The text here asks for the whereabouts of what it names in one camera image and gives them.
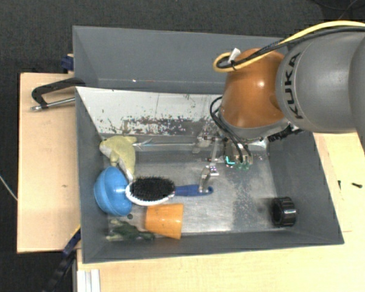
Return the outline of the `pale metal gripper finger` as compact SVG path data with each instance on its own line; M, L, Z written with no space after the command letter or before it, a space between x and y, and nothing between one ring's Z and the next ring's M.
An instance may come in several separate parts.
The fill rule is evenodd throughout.
M199 181L199 193L212 193L214 189L210 186L210 179L218 176L218 170L216 165L207 165L203 168L201 175L200 175L200 181Z
M198 136L196 142L194 143L192 147L192 153L198 154L205 148L209 148L213 142L216 141L215 136Z

